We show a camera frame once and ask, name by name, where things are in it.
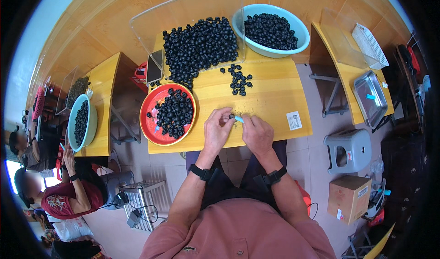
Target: right hand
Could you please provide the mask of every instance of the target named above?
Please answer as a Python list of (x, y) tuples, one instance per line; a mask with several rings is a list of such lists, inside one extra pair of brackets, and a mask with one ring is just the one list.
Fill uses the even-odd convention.
[(65, 150), (63, 152), (63, 161), (66, 165), (67, 171), (69, 172), (69, 176), (73, 176), (75, 172), (75, 156), (70, 145), (65, 146)]
[(264, 156), (272, 149), (274, 129), (255, 115), (250, 118), (244, 114), (242, 118), (244, 121), (243, 141), (256, 157)]

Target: light blue plastic basin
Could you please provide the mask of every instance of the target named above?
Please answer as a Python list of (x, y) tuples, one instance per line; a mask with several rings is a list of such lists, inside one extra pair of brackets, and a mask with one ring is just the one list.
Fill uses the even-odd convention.
[[(85, 129), (85, 136), (83, 142), (80, 146), (77, 145), (77, 141), (75, 140), (75, 118), (77, 117), (78, 110), (81, 109), (81, 105), (84, 101), (88, 103), (88, 117), (87, 117), (87, 126)], [(90, 103), (90, 98), (86, 94), (80, 95), (72, 106), (72, 110), (70, 111), (69, 123), (67, 125), (67, 134), (69, 137), (69, 144), (72, 147), (74, 152), (78, 152), (84, 146), (89, 145), (96, 134), (96, 127), (98, 126), (98, 113), (96, 112), (96, 108), (94, 105)]]
[[(310, 43), (310, 35), (304, 23), (298, 17), (285, 9), (267, 4), (253, 4), (245, 6), (243, 10), (243, 18), (245, 20), (247, 20), (248, 15), (254, 16), (254, 14), (262, 14), (263, 12), (267, 14), (277, 14), (280, 17), (286, 18), (290, 23), (290, 29), (295, 31), (295, 36), (298, 38), (298, 48), (296, 50), (282, 51), (262, 46), (245, 37), (246, 44), (256, 53), (267, 57), (281, 58), (304, 51)], [(232, 19), (232, 27), (237, 35), (240, 38), (243, 38), (242, 31), (239, 30), (242, 28), (241, 15), (234, 15)]]

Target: wristwatch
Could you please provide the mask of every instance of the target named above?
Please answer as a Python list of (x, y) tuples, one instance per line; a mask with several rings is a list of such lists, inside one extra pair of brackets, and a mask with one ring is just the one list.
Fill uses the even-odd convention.
[(209, 182), (209, 180), (212, 178), (212, 174), (214, 173), (212, 169), (202, 170), (198, 168), (195, 164), (191, 164), (190, 171), (196, 174), (197, 176), (199, 176), (202, 181), (207, 181), (207, 182)]
[(78, 176), (78, 174), (75, 174), (75, 175), (73, 175), (73, 176), (70, 176), (70, 180), (71, 181), (74, 181), (74, 180), (76, 180), (76, 179), (79, 179), (80, 177)]
[(258, 175), (253, 180), (263, 191), (269, 192), (269, 187), (278, 183), (286, 173), (287, 169), (282, 167), (280, 170), (273, 171), (267, 175)]

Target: cardboard box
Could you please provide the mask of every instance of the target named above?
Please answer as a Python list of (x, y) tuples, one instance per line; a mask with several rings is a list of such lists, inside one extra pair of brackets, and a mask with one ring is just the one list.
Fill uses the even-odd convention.
[(371, 179), (345, 175), (330, 182), (327, 212), (347, 225), (365, 214)]

